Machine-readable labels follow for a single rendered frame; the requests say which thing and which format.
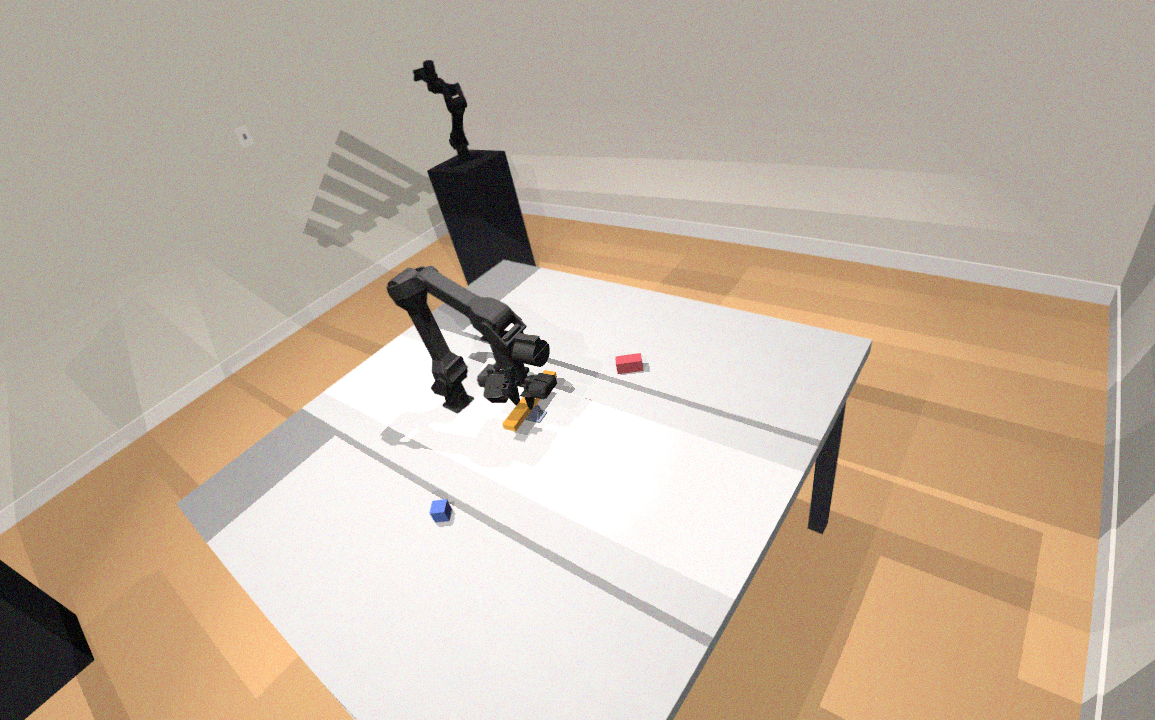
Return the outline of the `blue cube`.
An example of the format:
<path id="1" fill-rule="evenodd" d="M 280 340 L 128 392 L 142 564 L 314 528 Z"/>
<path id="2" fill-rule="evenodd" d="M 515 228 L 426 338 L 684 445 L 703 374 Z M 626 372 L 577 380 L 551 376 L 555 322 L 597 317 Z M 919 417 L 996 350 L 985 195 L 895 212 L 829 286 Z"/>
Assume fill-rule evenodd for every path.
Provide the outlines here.
<path id="1" fill-rule="evenodd" d="M 446 498 L 432 502 L 429 514 L 434 521 L 450 521 L 452 505 Z"/>

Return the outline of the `red rectangular block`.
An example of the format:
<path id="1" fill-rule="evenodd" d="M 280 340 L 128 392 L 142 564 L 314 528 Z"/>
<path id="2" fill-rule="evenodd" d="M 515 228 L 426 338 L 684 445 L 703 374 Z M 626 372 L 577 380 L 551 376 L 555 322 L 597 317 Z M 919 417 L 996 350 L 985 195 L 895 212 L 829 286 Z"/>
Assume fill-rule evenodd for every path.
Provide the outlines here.
<path id="1" fill-rule="evenodd" d="M 614 356 L 614 368 L 617 368 L 618 374 L 644 372 L 644 363 L 642 363 L 641 354 Z"/>

